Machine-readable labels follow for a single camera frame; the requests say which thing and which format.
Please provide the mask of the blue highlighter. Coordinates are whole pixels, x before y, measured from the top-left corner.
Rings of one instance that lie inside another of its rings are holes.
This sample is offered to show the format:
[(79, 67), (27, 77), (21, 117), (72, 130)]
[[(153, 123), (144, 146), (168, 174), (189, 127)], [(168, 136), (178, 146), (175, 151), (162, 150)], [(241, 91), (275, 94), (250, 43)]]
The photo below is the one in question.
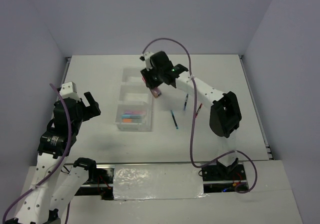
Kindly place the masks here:
[(123, 114), (121, 116), (122, 119), (142, 119), (144, 117), (144, 114)]

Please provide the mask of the blue pen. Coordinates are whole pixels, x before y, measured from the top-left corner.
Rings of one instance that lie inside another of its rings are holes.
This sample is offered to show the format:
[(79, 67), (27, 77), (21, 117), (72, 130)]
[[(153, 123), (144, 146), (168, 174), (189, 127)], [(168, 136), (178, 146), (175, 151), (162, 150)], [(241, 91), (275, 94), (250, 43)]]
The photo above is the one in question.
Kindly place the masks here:
[(186, 110), (186, 107), (187, 107), (187, 103), (188, 103), (188, 97), (189, 96), (189, 94), (186, 94), (186, 97), (185, 97), (185, 100), (184, 100), (184, 105), (183, 105), (183, 110), (185, 111)]

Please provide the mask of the red pen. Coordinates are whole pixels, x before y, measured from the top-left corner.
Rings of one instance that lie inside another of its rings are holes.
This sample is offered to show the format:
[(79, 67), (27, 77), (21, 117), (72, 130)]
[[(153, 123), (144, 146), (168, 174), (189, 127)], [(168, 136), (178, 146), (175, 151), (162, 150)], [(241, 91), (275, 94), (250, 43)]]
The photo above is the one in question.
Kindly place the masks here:
[(199, 105), (199, 107), (198, 107), (197, 111), (196, 111), (195, 117), (197, 117), (197, 116), (198, 116), (198, 114), (199, 114), (199, 112), (200, 112), (200, 110), (201, 110), (202, 106), (203, 106), (203, 104), (201, 103), (201, 104)]

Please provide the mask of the teal pen refill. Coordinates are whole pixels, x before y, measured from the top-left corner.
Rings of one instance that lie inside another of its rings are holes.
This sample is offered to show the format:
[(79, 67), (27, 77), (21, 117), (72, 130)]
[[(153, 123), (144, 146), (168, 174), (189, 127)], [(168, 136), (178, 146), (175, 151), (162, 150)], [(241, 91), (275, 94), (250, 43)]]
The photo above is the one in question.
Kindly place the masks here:
[(176, 121), (175, 115), (174, 115), (174, 113), (173, 113), (173, 110), (170, 110), (170, 112), (171, 112), (171, 116), (172, 116), (172, 119), (173, 119), (175, 128), (178, 130), (179, 127), (178, 127), (178, 123), (177, 123), (177, 121)]

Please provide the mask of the orange highlighter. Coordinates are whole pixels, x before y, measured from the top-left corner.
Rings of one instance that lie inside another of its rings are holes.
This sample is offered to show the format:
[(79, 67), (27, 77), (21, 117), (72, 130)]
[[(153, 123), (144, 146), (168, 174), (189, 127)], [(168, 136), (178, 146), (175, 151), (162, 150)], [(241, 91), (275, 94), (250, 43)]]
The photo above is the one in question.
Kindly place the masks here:
[(142, 119), (125, 118), (122, 119), (122, 123), (142, 123)]

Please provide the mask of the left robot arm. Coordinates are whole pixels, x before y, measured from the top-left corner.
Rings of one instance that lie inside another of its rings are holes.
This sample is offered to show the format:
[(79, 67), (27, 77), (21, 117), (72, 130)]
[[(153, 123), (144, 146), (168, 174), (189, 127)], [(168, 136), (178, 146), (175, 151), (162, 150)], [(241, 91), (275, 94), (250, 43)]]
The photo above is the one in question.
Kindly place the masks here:
[(23, 201), (19, 211), (11, 219), (5, 214), (3, 223), (60, 223), (61, 216), (69, 213), (70, 202), (80, 186), (93, 183), (98, 177), (96, 162), (80, 157), (72, 164), (65, 180), (57, 184), (81, 124), (99, 116), (101, 111), (90, 92), (84, 93), (88, 106), (75, 91), (65, 94), (59, 88), (56, 92), (59, 99), (54, 103), (53, 119), (40, 138), (33, 182), (11, 204), (15, 206)]

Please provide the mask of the pink glue stick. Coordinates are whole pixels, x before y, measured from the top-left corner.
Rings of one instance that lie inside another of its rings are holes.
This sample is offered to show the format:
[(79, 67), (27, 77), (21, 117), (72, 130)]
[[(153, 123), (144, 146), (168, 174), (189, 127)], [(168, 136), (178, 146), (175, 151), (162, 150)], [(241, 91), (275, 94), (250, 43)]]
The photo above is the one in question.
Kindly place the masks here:
[(150, 80), (147, 84), (147, 80), (145, 79), (145, 77), (142, 77), (142, 80), (144, 81), (145, 85), (154, 98), (158, 98), (162, 94), (161, 90), (159, 89), (159, 85), (161, 84), (161, 82), (157, 80)]

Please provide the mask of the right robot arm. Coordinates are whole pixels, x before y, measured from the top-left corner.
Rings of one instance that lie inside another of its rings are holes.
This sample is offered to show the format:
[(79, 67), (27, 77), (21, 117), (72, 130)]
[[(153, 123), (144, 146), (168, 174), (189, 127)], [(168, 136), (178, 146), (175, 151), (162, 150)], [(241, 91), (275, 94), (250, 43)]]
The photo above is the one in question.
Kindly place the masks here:
[(209, 127), (218, 137), (229, 138), (239, 128), (242, 115), (235, 93), (219, 91), (190, 73), (190, 68), (173, 65), (164, 51), (145, 52), (140, 56), (145, 63), (141, 75), (151, 91), (165, 83), (193, 96), (210, 110)]

